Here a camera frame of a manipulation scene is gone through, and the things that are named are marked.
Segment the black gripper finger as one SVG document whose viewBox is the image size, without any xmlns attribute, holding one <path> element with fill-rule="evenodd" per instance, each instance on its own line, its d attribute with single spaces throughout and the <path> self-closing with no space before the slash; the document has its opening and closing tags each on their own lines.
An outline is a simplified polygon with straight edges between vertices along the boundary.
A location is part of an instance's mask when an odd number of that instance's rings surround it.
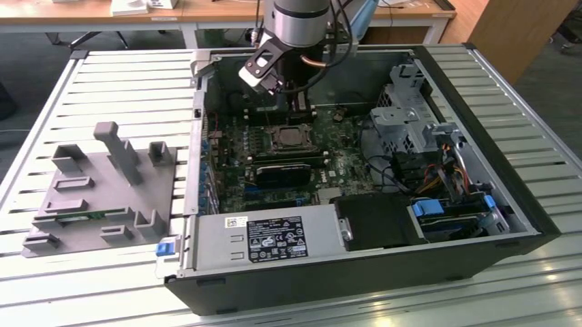
<svg viewBox="0 0 582 327">
<path fill-rule="evenodd" d="M 311 105 L 308 91 L 287 96 L 288 124 L 309 124 L 317 117 L 315 106 Z"/>
</svg>

